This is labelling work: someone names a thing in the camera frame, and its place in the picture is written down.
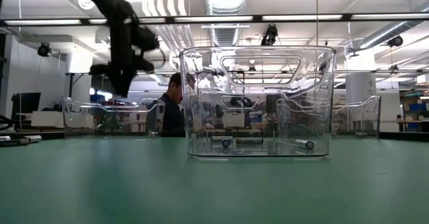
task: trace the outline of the fluorescent light fixture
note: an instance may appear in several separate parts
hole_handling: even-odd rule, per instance
[[[202,25],[201,29],[249,29],[250,25]]]
[[[91,23],[91,24],[105,24],[105,23],[107,23],[107,19],[90,19],[89,23]]]
[[[5,20],[10,26],[14,25],[80,25],[79,19],[35,19],[35,20]]]
[[[338,20],[343,15],[266,15],[262,21],[294,21],[294,20]]]
[[[162,17],[147,17],[147,18],[140,18],[140,23],[165,23],[166,18]]]
[[[219,21],[252,21],[253,16],[201,16],[201,17],[177,17],[176,22],[219,22]]]
[[[351,19],[427,19],[429,13],[386,13],[386,14],[358,14],[352,15]]]

